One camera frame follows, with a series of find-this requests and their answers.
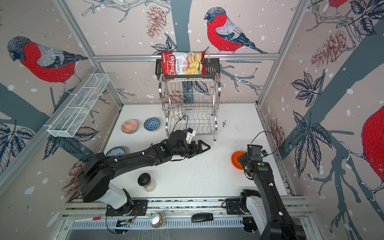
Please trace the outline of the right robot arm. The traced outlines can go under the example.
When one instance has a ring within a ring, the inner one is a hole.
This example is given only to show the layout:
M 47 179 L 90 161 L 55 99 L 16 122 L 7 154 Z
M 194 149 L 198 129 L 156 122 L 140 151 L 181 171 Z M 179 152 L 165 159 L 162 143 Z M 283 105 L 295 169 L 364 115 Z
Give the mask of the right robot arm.
M 263 161 L 262 148 L 247 145 L 247 152 L 238 158 L 257 186 L 256 191 L 242 192 L 245 212 L 252 215 L 261 240 L 305 240 L 304 228 L 295 224 L 281 199 L 270 164 Z

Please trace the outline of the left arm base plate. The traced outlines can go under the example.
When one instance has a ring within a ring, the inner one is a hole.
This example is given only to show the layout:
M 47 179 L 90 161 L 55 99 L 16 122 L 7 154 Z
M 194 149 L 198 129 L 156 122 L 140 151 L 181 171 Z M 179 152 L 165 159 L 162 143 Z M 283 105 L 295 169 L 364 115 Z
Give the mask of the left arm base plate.
M 148 206 L 148 200 L 128 200 L 126 204 L 118 209 L 114 209 L 112 206 L 107 205 L 106 216 L 107 217 L 134 217 L 145 216 Z

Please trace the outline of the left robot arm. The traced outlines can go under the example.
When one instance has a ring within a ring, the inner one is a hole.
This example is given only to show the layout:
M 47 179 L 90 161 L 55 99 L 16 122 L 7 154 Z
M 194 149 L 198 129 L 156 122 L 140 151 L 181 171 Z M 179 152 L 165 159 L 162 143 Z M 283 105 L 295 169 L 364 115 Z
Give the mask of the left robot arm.
M 114 186 L 111 180 L 136 169 L 172 162 L 174 156 L 181 157 L 182 161 L 211 149 L 201 140 L 188 141 L 187 138 L 187 133 L 177 130 L 168 139 L 139 152 L 117 157 L 95 154 L 78 174 L 83 202 L 100 201 L 112 207 L 119 216 L 128 215 L 134 202 L 127 190 Z

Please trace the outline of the dark blue patterned bowl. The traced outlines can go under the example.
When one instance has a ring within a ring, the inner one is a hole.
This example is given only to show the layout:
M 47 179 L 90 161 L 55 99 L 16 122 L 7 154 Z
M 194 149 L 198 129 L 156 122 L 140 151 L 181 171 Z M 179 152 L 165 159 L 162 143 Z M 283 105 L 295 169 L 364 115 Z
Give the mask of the dark blue patterned bowl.
M 161 120 L 156 117 L 148 118 L 144 122 L 144 128 L 149 132 L 157 131 L 160 128 L 160 126 L 161 126 Z

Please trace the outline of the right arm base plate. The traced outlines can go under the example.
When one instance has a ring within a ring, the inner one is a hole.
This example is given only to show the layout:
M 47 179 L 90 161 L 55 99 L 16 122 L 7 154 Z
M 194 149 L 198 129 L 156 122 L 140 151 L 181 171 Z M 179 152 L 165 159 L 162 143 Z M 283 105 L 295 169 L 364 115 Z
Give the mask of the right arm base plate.
M 225 199 L 225 209 L 228 215 L 249 215 L 245 200 L 240 198 Z

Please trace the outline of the steel two-tier dish rack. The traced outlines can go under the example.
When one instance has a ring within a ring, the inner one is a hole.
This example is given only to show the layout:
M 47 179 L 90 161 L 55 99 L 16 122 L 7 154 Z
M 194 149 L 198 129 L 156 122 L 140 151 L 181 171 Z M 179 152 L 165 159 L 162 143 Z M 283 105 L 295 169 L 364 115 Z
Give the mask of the steel two-tier dish rack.
M 218 111 L 221 98 L 220 75 L 162 74 L 159 95 L 166 117 L 165 129 L 169 136 L 176 130 L 192 128 L 197 136 L 218 135 Z M 174 119 L 170 111 L 182 110 L 184 117 Z

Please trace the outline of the orange plastic bowl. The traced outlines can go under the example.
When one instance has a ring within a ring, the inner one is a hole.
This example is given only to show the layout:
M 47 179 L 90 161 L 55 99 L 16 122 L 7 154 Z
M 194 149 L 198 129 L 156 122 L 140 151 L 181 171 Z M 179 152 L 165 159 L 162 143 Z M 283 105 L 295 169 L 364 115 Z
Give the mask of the orange plastic bowl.
M 233 153 L 233 155 L 231 157 L 231 162 L 232 162 L 233 166 L 238 170 L 243 170 L 243 167 L 242 167 L 241 163 L 238 161 L 238 158 L 240 158 L 244 154 L 245 154 L 245 152 L 237 151 L 237 152 Z

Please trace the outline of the white brown lattice bowl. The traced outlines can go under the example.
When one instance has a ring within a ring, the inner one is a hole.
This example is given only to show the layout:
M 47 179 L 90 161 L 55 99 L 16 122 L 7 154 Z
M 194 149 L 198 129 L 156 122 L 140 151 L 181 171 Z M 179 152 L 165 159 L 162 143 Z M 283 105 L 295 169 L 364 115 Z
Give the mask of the white brown lattice bowl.
M 176 119 L 176 120 L 179 119 L 179 111 L 177 111 L 177 110 L 172 110 L 172 111 L 170 111 L 170 113 L 171 113 L 171 116 L 172 116 L 174 119 Z

